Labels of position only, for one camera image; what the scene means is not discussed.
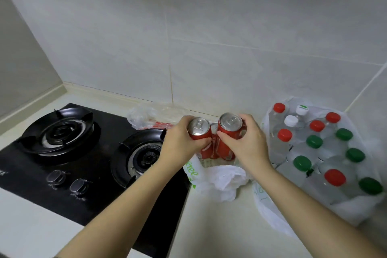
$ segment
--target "gas stove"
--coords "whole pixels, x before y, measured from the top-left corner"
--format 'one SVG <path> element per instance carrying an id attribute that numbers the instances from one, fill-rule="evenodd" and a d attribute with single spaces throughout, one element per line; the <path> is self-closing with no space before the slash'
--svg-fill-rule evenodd
<path id="1" fill-rule="evenodd" d="M 157 161 L 165 131 L 138 131 L 126 118 L 68 104 L 0 151 L 0 187 L 88 224 Z M 133 249 L 167 256 L 190 183 L 181 169 L 156 201 Z"/>

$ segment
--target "hand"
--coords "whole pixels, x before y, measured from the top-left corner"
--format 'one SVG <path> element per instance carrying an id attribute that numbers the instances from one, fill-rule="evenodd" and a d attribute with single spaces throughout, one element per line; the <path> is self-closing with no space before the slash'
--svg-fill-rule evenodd
<path id="1" fill-rule="evenodd" d="M 241 139 L 233 139 L 218 131 L 219 138 L 235 153 L 243 167 L 252 175 L 265 168 L 272 168 L 268 158 L 266 136 L 251 114 L 240 114 L 247 132 Z"/>
<path id="2" fill-rule="evenodd" d="M 187 131 L 187 126 L 193 118 L 194 116 L 191 115 L 183 116 L 177 125 L 167 130 L 158 162 L 161 160 L 178 170 L 182 168 L 196 152 L 201 148 L 206 147 L 212 141 L 212 138 L 200 140 L 191 139 Z"/>

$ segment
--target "red bottle cap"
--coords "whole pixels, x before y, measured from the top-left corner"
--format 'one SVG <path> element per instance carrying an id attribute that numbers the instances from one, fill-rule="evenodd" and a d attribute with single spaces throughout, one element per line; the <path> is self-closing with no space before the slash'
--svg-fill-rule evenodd
<path id="1" fill-rule="evenodd" d="M 288 129 L 280 129 L 277 137 L 282 142 L 289 142 L 290 139 L 293 137 L 293 134 Z"/>
<path id="2" fill-rule="evenodd" d="M 333 186 L 340 187 L 346 182 L 345 175 L 337 169 L 330 169 L 324 174 L 325 179 Z"/>
<path id="3" fill-rule="evenodd" d="M 325 128 L 325 124 L 322 121 L 312 121 L 309 127 L 315 132 L 321 132 Z"/>
<path id="4" fill-rule="evenodd" d="M 276 112 L 276 113 L 283 113 L 286 109 L 286 106 L 282 103 L 276 103 L 274 104 L 274 107 L 273 107 L 273 110 Z"/>
<path id="5" fill-rule="evenodd" d="M 341 119 L 341 116 L 340 116 L 340 114 L 337 114 L 336 112 L 329 112 L 326 115 L 325 119 L 328 122 L 335 124 Z"/>

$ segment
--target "white bottle cap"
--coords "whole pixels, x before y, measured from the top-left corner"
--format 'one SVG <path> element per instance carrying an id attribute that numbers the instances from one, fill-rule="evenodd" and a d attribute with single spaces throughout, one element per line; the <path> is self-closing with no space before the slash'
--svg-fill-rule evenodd
<path id="1" fill-rule="evenodd" d="M 296 108 L 296 114 L 298 115 L 305 115 L 309 111 L 309 108 L 305 105 L 298 105 Z"/>
<path id="2" fill-rule="evenodd" d="M 286 124 L 288 127 L 293 127 L 298 124 L 298 118 L 296 118 L 294 115 L 288 115 L 285 120 L 284 124 Z"/>

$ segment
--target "person's left hand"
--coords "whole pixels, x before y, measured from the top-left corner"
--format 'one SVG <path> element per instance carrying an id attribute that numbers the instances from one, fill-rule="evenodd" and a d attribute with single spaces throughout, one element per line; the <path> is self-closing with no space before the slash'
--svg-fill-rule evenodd
<path id="1" fill-rule="evenodd" d="M 175 169 L 180 169 L 196 152 L 212 141 L 212 138 L 191 139 L 187 126 L 193 118 L 194 116 L 185 115 L 177 125 L 167 130 L 158 162 L 162 161 L 171 164 Z"/>

